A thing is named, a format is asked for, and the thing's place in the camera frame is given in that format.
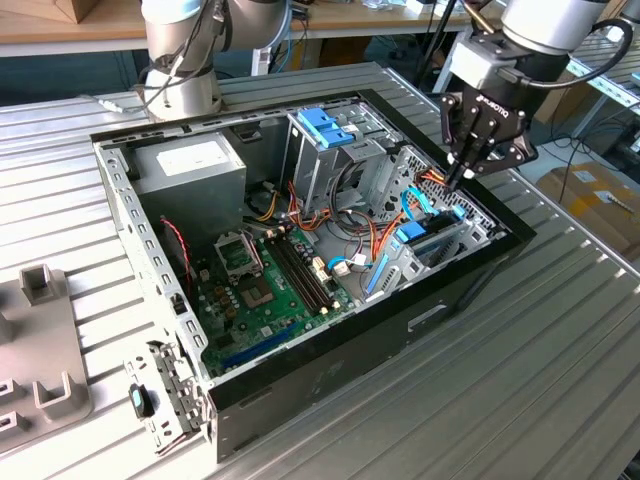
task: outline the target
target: slotted aluminum surface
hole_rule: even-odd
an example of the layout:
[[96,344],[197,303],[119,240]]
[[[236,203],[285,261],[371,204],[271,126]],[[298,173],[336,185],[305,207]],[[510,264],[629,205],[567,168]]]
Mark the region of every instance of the slotted aluminum surface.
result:
[[[604,65],[618,50],[619,45],[603,35],[593,34],[572,54],[567,70],[576,76],[585,75]],[[631,81],[632,73],[640,73],[640,39],[635,40],[627,54],[607,73],[589,81],[589,84],[621,105],[635,105],[640,113],[640,87]]]
[[[426,100],[375,64],[222,88],[232,108],[374,88],[439,135]],[[0,281],[43,260],[68,272],[95,403],[80,424],[0,457],[0,478],[600,480],[640,448],[637,275],[501,173],[484,183],[538,235],[467,312],[227,464],[201,438],[157,458],[121,364],[151,318],[87,138],[145,121],[79,99],[0,110]]]

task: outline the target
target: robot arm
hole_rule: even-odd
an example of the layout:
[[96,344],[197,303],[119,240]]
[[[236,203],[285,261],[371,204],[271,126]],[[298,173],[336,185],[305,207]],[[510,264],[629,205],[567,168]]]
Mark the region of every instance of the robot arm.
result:
[[[631,25],[640,22],[640,0],[630,0],[619,19],[596,23],[607,2],[511,0],[501,30],[479,22],[486,30],[457,44],[451,72],[466,85],[461,93],[445,94],[440,105],[443,140],[451,147],[446,178],[451,189],[462,178],[535,160],[538,152],[528,130],[548,92],[595,78],[625,55],[633,37]],[[588,76],[554,82],[589,33],[614,26],[622,29],[624,38],[607,64]],[[500,160],[490,159],[496,149],[503,153]]]

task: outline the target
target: motherboard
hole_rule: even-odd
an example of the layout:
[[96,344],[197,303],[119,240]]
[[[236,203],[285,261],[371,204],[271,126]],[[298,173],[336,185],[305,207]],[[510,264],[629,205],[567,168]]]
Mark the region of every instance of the motherboard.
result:
[[213,376],[354,308],[344,288],[319,275],[319,257],[298,229],[227,240],[197,261],[198,318],[209,339],[202,360]]

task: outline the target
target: blue pcie slot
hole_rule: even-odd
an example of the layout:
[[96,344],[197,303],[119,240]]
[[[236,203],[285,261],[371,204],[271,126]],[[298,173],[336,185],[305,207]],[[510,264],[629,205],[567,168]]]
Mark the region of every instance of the blue pcie slot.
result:
[[253,347],[249,347],[242,352],[234,353],[229,358],[225,358],[222,361],[222,368],[226,370],[227,368],[234,367],[235,365],[241,365],[243,363],[247,363],[249,360],[252,360],[256,357],[259,357],[263,353],[268,352],[272,348],[286,341],[293,332],[293,329],[297,324],[289,325],[284,330],[272,335],[269,338],[266,338],[260,343],[255,344]]

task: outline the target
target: ram slot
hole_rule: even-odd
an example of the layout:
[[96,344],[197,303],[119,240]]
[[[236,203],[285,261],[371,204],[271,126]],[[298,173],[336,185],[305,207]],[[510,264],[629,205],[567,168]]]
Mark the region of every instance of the ram slot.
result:
[[280,270],[312,314],[316,315],[322,307],[331,305],[331,299],[320,282],[307,269],[298,253],[286,239],[268,240],[266,245]]

